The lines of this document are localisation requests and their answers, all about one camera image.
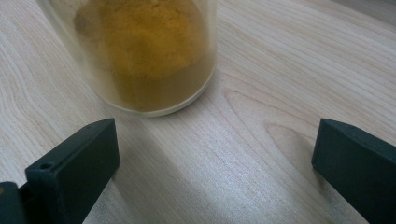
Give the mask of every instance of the wooden table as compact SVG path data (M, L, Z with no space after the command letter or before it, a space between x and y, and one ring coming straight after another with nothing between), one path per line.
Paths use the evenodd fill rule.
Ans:
M109 108L33 0L0 1L0 181L116 118L120 169L85 223L364 223L312 169L320 118L396 145L396 3L219 0L218 65L192 105Z

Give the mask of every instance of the clear glass jar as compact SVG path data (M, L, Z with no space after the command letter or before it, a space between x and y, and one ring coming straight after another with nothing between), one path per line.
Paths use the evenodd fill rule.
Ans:
M216 64L216 0L36 0L107 103L160 116L196 99Z

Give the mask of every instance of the screw hole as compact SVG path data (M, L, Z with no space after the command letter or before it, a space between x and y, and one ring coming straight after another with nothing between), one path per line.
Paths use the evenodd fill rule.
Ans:
M49 169L51 166L52 166L52 163L47 162L47 163L41 164L41 165L40 165L40 169L41 169L41 170L47 170L47 169Z

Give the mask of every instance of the yellow powder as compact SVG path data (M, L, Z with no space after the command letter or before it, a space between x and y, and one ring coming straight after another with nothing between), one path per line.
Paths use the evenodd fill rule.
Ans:
M89 0L74 24L90 63L111 76L124 107L179 104L208 78L189 69L208 51L205 23L191 0Z

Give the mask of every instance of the clamp jaw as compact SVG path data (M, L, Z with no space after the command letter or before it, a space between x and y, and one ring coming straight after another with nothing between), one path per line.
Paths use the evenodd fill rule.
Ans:
M26 168L20 189L0 183L1 223L82 223L119 165L114 119L87 125Z
M396 147L322 119L312 165L367 221L396 224Z

